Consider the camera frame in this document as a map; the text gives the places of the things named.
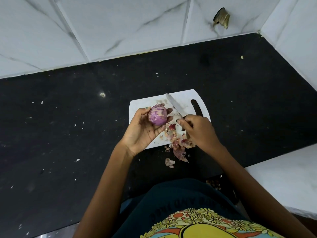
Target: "kitchen knife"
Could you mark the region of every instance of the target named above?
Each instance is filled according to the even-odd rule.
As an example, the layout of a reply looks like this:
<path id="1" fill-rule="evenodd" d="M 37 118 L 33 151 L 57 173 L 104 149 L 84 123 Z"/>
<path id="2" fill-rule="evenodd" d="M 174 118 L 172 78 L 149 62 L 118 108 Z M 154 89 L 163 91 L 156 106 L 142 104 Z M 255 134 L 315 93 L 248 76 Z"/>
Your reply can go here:
<path id="1" fill-rule="evenodd" d="M 169 95 L 168 93 L 165 93 L 167 99 L 172 103 L 172 105 L 176 108 L 177 112 L 179 112 L 179 114 L 184 118 L 187 113 L 184 111 L 184 109 L 180 106 L 179 103 L 176 102 L 175 99 L 173 99 L 173 97 L 171 95 Z"/>

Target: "graphic t-shirt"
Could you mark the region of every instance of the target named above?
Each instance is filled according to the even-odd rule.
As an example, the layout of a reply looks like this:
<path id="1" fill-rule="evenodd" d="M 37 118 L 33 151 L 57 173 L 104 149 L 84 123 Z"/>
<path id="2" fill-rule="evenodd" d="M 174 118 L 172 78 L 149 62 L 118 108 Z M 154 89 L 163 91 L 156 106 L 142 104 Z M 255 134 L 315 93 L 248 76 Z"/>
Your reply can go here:
<path id="1" fill-rule="evenodd" d="M 248 220 L 223 194 L 193 179 L 158 184 L 126 210 L 129 215 L 114 238 L 283 237 Z"/>

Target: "white cutting board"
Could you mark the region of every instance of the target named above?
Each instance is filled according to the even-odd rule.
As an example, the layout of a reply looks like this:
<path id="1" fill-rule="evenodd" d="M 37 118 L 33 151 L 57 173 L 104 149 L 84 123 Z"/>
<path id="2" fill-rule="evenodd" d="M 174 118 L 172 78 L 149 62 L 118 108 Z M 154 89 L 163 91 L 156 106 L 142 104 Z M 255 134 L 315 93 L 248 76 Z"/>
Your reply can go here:
<path id="1" fill-rule="evenodd" d="M 180 104 L 180 106 L 184 109 L 184 111 L 187 114 L 196 114 L 194 107 L 191 104 L 191 100 L 194 99 L 197 101 L 201 112 L 203 113 L 204 117 L 207 117 L 210 121 L 210 116 L 208 113 L 208 110 L 206 108 L 206 105 L 204 104 L 201 97 L 198 95 L 198 93 L 194 89 L 180 91 L 176 93 L 170 93 L 170 95 Z M 166 95 L 159 95 L 159 96 L 153 96 L 149 98 L 142 98 L 137 100 L 132 100 L 130 102 L 129 106 L 129 123 L 131 122 L 135 112 L 139 108 L 145 108 L 145 107 L 153 107 L 156 104 L 164 103 L 165 108 L 173 108 L 173 111 L 169 114 L 169 116 L 173 116 L 173 120 L 166 124 L 166 127 L 168 127 L 170 124 L 176 123 L 176 120 L 178 118 L 182 118 L 181 115 L 177 112 L 177 110 L 173 107 L 173 105 L 169 102 Z M 186 131 L 182 131 L 182 127 L 179 124 L 176 124 L 176 132 L 178 137 L 181 137 L 182 134 L 184 134 Z M 170 144 L 169 138 L 165 136 L 165 133 L 162 132 L 160 135 L 156 137 L 150 143 L 150 145 L 147 148 L 154 148 L 162 145 Z"/>

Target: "peeled onion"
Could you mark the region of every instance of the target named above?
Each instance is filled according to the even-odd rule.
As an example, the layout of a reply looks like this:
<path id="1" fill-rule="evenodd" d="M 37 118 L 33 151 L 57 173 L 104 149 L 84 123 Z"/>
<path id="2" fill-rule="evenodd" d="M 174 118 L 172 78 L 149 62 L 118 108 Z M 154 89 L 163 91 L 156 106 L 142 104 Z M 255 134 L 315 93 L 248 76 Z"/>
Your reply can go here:
<path id="1" fill-rule="evenodd" d="M 167 111 L 163 104 L 157 104 L 151 108 L 147 114 L 148 120 L 157 126 L 161 126 L 167 121 Z"/>

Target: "black countertop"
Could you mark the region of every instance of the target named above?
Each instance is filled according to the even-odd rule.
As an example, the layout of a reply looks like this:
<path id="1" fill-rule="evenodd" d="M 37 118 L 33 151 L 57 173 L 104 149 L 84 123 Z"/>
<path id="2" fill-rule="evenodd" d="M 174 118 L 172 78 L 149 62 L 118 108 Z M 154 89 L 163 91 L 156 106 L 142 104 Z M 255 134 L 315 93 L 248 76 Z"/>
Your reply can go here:
<path id="1" fill-rule="evenodd" d="M 317 92 L 257 34 L 2 79 L 0 236 L 78 222 L 128 126 L 130 101 L 187 89 L 243 166 L 317 143 Z M 174 169 L 163 147 L 139 154 L 124 199 L 165 180 L 221 173 L 199 148 L 189 153 Z"/>

